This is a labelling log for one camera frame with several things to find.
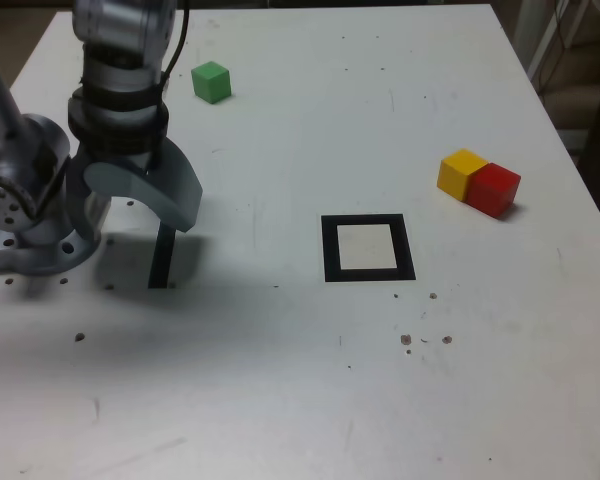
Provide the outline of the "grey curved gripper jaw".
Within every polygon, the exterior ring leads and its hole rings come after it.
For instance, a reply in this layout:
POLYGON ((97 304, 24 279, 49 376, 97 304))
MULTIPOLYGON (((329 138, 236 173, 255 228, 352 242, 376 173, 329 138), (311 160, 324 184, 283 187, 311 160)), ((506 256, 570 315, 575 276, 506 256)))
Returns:
POLYGON ((147 169, 127 158, 108 158, 86 167, 83 178, 100 195, 144 204, 177 231, 187 232, 196 224, 203 188, 185 154, 168 138, 147 169))
POLYGON ((111 198, 94 192, 87 185, 84 174, 91 163, 92 158, 84 148, 79 148, 70 160, 66 172, 66 209, 81 238, 99 241, 111 198))

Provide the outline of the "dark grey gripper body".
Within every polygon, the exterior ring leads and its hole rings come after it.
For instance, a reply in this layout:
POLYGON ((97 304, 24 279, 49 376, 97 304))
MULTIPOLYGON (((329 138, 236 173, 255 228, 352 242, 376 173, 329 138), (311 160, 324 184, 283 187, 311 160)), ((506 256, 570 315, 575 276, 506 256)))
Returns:
POLYGON ((152 152, 120 154, 83 147, 82 157, 85 164, 84 175, 109 175, 111 172, 144 175, 154 154, 152 152))

